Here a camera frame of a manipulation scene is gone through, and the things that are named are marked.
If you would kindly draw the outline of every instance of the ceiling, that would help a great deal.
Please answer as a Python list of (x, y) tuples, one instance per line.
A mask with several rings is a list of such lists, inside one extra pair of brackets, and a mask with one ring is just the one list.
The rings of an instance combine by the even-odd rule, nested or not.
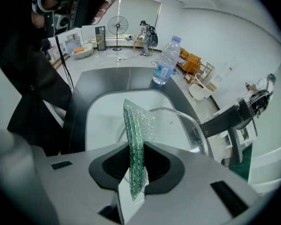
[(183, 8), (212, 9), (244, 18), (281, 43), (281, 32), (259, 0), (177, 0)]

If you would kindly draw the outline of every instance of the electric fan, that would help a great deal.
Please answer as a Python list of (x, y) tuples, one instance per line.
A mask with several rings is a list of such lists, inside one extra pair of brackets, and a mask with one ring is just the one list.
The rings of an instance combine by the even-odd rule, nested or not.
[(112, 17), (108, 22), (108, 30), (114, 35), (117, 35), (117, 47), (113, 48), (114, 51), (122, 50), (118, 47), (118, 35), (125, 33), (128, 29), (128, 21), (121, 16)]

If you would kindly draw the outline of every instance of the floor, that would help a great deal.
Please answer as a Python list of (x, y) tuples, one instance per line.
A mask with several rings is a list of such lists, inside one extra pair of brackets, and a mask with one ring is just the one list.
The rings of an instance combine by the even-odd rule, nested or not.
[[(113, 51), (112, 49), (107, 49), (106, 51), (94, 50), (92, 55), (84, 59), (76, 60), (69, 58), (66, 60), (66, 65), (71, 74), (73, 83), (76, 85), (81, 73), (84, 71), (121, 67), (151, 68), (154, 61), (160, 56), (160, 52), (154, 51), (152, 55), (144, 57), (139, 55), (140, 52), (140, 49), (134, 51), (132, 48), (123, 48), (118, 52)], [(67, 81), (63, 67), (59, 67), (57, 72), (65, 81)], [(213, 114), (217, 109), (212, 101), (209, 98), (201, 101), (193, 100), (188, 91), (188, 84), (186, 83), (183, 74), (180, 70), (178, 70), (178, 72), (180, 74), (176, 73), (171, 77), (190, 102), (201, 123), (213, 118)], [(231, 150), (226, 148), (227, 143), (225, 139), (218, 139), (216, 136), (213, 136), (208, 138), (208, 140), (216, 161), (221, 162), (223, 158), (229, 158), (231, 156)]]

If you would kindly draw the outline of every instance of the gray countertop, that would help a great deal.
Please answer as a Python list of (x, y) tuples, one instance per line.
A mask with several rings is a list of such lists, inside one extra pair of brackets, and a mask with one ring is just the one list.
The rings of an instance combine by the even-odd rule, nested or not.
[[(193, 117), (199, 124), (197, 114), (184, 96), (181, 89), (170, 78), (160, 86), (153, 82), (154, 68), (147, 67), (117, 67), (85, 71), (81, 74), (73, 91), (64, 122), (64, 131), (68, 143), (61, 153), (85, 151), (86, 122), (89, 107), (102, 95), (128, 90), (157, 90), (169, 98), (174, 109)], [(193, 143), (198, 143), (199, 135), (194, 132), (193, 124), (184, 118), (181, 121)], [(207, 141), (209, 156), (213, 158)]]

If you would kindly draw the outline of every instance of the water bottle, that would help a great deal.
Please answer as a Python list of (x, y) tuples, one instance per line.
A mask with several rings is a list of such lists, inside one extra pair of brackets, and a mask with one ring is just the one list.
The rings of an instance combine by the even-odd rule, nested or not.
[(180, 42), (181, 38), (173, 36), (172, 41), (162, 51), (153, 75), (153, 81), (155, 83), (159, 85), (165, 85), (167, 83), (180, 55)]

